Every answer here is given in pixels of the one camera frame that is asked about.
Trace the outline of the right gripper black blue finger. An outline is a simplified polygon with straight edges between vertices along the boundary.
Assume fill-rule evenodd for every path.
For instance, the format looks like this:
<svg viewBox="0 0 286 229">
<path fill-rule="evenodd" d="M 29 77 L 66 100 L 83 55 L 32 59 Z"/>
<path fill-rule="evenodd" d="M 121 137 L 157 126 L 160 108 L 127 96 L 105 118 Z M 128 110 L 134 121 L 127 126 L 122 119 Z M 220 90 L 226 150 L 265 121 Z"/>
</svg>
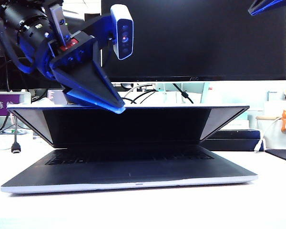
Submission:
<svg viewBox="0 0 286 229">
<path fill-rule="evenodd" d="M 286 0 L 255 0 L 247 11 L 250 15 L 255 16 L 284 6 L 286 6 Z"/>
</svg>

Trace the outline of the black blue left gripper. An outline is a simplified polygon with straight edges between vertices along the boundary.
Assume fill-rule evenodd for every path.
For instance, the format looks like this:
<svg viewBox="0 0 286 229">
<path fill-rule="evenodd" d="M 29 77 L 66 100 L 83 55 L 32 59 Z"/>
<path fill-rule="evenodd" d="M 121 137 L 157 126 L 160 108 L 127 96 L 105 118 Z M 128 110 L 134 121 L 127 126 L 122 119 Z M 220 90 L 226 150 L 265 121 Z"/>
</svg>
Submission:
<svg viewBox="0 0 286 229">
<path fill-rule="evenodd" d="M 82 19 L 65 17 L 62 3 L 48 3 L 49 66 L 62 84 L 69 103 L 98 107 L 116 114 L 124 112 L 124 101 L 100 66 L 97 42 L 83 43 L 88 24 Z"/>
</svg>

